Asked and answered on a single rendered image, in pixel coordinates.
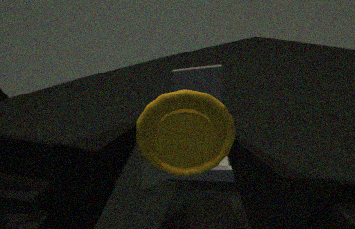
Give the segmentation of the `yellow plate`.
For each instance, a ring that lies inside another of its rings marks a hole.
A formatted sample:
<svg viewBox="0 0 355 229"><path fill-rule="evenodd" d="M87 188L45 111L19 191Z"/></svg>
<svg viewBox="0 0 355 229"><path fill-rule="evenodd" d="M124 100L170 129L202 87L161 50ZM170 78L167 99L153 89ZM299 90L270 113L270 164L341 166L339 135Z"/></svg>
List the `yellow plate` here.
<svg viewBox="0 0 355 229"><path fill-rule="evenodd" d="M168 174L190 176L217 167L234 140L226 106L208 93L187 89L162 94L136 123L142 156Z"/></svg>

